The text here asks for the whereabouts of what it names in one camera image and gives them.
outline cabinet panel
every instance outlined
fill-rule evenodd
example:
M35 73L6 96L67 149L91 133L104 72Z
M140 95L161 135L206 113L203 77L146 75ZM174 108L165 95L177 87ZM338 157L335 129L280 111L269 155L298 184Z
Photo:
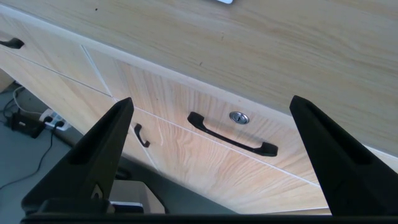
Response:
M114 97L131 96L138 108L304 179L318 182L297 128L282 124L268 114L253 113L250 108L232 105L95 50L88 51ZM259 147L263 141L275 144L279 147L278 156L259 156L197 130L187 121L191 111L205 117L207 128L234 141L251 147ZM248 115L250 122L245 125L234 123L229 118L232 111Z
M23 41L22 48L10 49L0 45L0 49L11 51L106 93L81 45L0 12L0 40L8 41L13 37Z
M82 134L85 134L114 105L114 100L110 96L5 50L0 50L0 68ZM131 133L127 135L123 152L129 154L130 159L153 166Z
M132 126L160 173L238 213L327 207L322 190L162 119L135 110Z

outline keyhole lock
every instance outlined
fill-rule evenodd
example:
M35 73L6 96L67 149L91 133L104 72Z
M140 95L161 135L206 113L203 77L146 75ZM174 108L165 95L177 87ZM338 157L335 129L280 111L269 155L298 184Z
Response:
M237 124L247 124L250 121L249 117L246 116L246 114L237 111L230 112L229 118L231 118L231 120L233 120Z

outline power strip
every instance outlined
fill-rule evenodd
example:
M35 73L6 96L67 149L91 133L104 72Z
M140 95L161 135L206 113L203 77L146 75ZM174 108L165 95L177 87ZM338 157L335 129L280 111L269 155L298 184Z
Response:
M66 131L68 128L71 127L71 125L65 121L65 119L63 119L59 114L57 114L56 112L54 112L51 109L47 109L45 110L42 115L40 116L39 120L40 121L44 121L45 118L50 117L52 120L50 122L45 122L45 124L51 128L54 128L55 124L58 121L62 121L64 123L63 126L57 126L57 130L60 131Z

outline cabinet door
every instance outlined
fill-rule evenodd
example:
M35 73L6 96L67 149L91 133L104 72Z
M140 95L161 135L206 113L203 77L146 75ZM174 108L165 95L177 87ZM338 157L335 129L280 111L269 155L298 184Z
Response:
M42 30L34 24L11 18L0 11L0 40L8 41L12 38L20 39L24 45L20 49L0 45L0 49L11 51L107 93L80 44Z
M132 126L165 177L238 213L327 208L321 188L136 109Z
M0 68L82 134L85 134L114 105L114 100L110 96L5 50L0 50ZM123 152L130 159L153 166L131 131L127 135Z

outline wooden countertop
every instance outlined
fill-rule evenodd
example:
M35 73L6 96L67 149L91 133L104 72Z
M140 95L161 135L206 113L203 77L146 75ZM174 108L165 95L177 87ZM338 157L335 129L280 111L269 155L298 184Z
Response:
M398 155L398 1L0 2L284 113L302 96Z

